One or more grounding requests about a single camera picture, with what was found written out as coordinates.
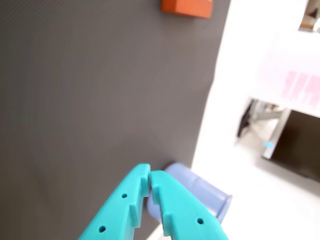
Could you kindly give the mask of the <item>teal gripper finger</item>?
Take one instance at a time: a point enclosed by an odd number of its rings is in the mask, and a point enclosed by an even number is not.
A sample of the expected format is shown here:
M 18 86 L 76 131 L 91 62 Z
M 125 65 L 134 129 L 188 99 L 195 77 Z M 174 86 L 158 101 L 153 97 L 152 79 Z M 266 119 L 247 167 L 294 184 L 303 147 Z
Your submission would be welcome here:
M 120 182 L 83 231 L 80 240 L 132 240 L 141 226 L 144 198 L 149 196 L 147 163 L 135 166 Z
M 153 203 L 163 235 L 172 240 L 226 240 L 221 224 L 181 183 L 162 170 L 150 173 Z

